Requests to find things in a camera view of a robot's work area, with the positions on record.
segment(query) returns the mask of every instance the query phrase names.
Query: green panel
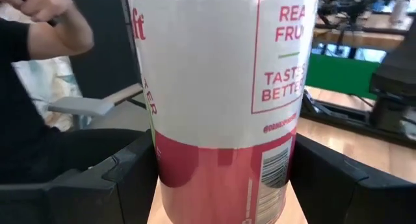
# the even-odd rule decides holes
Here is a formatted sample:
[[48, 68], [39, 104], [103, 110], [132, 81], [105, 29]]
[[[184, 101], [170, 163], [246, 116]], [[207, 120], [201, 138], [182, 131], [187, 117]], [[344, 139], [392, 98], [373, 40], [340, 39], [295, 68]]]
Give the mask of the green panel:
[[375, 99], [376, 96], [369, 93], [369, 82], [379, 65], [377, 62], [311, 54], [306, 85]]

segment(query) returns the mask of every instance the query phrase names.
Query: can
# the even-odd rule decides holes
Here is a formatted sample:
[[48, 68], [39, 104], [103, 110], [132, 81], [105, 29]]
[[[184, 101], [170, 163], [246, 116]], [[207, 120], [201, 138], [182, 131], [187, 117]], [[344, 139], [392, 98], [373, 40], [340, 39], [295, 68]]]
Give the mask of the can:
[[390, 23], [403, 23], [408, 15], [408, 8], [409, 0], [396, 0], [395, 6], [390, 14]]
[[318, 0], [133, 0], [175, 224], [274, 223], [285, 204]]

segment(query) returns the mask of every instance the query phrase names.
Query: black shirt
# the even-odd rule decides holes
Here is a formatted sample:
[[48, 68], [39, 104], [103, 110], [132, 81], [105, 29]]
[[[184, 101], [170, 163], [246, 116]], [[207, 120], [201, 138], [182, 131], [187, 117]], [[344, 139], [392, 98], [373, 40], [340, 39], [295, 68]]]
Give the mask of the black shirt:
[[25, 173], [45, 153], [44, 123], [11, 62], [30, 60], [29, 25], [0, 18], [0, 183]]

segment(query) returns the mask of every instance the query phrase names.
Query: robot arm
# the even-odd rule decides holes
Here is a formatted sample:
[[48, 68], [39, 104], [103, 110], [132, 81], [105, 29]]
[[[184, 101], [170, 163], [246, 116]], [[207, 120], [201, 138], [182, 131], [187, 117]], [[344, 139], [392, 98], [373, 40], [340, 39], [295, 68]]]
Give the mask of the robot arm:
[[296, 137], [291, 182], [309, 224], [416, 220], [416, 184], [357, 162], [300, 134]]

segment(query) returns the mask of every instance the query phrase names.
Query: wooden surface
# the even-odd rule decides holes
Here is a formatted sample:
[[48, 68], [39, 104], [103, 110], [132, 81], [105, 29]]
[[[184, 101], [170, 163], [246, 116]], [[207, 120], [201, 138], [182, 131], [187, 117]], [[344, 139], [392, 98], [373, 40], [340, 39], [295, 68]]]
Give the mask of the wooden surface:
[[[344, 94], [308, 88], [315, 99], [353, 108], [368, 109], [359, 99]], [[306, 119], [300, 119], [298, 132], [338, 152], [397, 177], [416, 182], [416, 151], [368, 138]], [[159, 186], [156, 188], [149, 224], [171, 224], [164, 212]], [[289, 184], [285, 210], [276, 224], [306, 224], [299, 202]]]
[[[329, 16], [328, 19], [333, 24], [336, 24], [343, 17]], [[407, 17], [406, 21], [399, 25], [392, 25], [389, 22], [389, 15], [370, 14], [365, 15], [358, 20], [359, 24], [364, 27], [372, 27], [378, 29], [403, 29], [408, 30], [413, 22], [413, 17]], [[322, 20], [318, 19], [317, 23], [323, 24]], [[314, 41], [327, 44], [336, 44], [340, 32], [337, 30], [315, 29]], [[378, 34], [367, 32], [346, 32], [343, 38], [343, 44], [351, 47], [364, 47], [371, 49], [380, 49], [390, 51], [397, 47], [403, 40], [403, 36], [392, 34]]]

